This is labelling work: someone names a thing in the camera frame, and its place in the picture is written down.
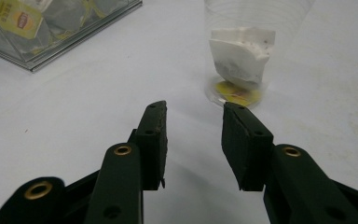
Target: white tabletop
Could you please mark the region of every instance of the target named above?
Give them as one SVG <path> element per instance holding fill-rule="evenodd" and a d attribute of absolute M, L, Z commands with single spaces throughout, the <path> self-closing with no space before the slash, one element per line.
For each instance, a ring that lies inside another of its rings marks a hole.
<path fill-rule="evenodd" d="M 145 192 L 145 223 L 269 223 L 263 193 L 238 190 L 221 149 L 203 37 L 202 1 L 145 0 L 35 74 L 0 59 L 0 207 L 39 176 L 71 184 L 98 170 L 166 100 L 166 189 Z M 252 111 L 275 144 L 358 189 L 358 0 L 316 1 Z"/>

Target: yellow label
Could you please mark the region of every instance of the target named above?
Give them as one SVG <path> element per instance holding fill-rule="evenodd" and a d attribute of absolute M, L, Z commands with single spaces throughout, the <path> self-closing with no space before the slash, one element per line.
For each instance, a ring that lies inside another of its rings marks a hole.
<path fill-rule="evenodd" d="M 245 90 L 231 82 L 222 81 L 217 83 L 214 87 L 227 101 L 237 105 L 252 105 L 261 99 L 260 90 Z"/>
<path fill-rule="evenodd" d="M 36 37 L 43 17 L 40 11 L 18 0 L 0 1 L 0 27 L 27 39 Z"/>

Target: clear plastic cup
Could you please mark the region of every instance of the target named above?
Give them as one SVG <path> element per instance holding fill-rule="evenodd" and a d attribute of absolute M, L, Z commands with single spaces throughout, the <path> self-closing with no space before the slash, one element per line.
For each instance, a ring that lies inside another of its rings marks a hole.
<path fill-rule="evenodd" d="M 204 0 L 205 92 L 218 105 L 262 99 L 314 0 Z"/>

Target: acrylic box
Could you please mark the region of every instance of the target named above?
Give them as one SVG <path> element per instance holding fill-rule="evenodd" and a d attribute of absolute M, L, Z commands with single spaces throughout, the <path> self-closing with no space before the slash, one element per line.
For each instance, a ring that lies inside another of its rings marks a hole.
<path fill-rule="evenodd" d="M 0 57 L 30 71 L 142 5 L 142 0 L 0 0 Z"/>

